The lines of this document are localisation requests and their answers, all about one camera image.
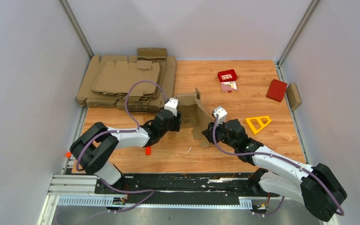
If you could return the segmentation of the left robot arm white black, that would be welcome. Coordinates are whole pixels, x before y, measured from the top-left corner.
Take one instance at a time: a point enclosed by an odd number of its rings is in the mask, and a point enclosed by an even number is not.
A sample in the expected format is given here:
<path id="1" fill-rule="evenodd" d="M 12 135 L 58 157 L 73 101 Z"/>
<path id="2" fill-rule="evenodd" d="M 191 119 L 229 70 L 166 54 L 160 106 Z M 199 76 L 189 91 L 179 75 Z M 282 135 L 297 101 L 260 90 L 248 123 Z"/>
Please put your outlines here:
<path id="1" fill-rule="evenodd" d="M 145 122 L 139 130 L 116 129 L 105 126 L 102 122 L 93 124 L 71 146 L 69 151 L 87 175 L 96 175 L 107 183 L 107 188 L 114 194 L 121 193 L 125 187 L 123 174 L 109 162 L 109 157 L 116 149 L 127 147 L 149 147 L 159 142 L 168 132 L 178 132 L 181 125 L 181 112 L 163 109 L 155 118 Z"/>

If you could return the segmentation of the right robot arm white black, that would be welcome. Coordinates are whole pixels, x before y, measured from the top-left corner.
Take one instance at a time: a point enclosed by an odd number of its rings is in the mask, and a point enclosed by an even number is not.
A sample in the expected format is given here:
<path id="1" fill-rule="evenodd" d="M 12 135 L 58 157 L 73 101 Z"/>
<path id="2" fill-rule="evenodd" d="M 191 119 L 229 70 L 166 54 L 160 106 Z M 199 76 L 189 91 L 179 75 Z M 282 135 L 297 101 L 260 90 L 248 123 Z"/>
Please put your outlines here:
<path id="1" fill-rule="evenodd" d="M 276 153 L 248 137 L 237 119 L 211 122 L 202 134 L 214 145 L 222 142 L 233 148 L 233 155 L 241 161 L 258 166 L 249 182 L 252 194 L 259 196 L 267 192 L 291 198 L 325 222 L 334 214 L 345 214 L 341 204 L 347 193 L 328 166 L 300 163 Z"/>

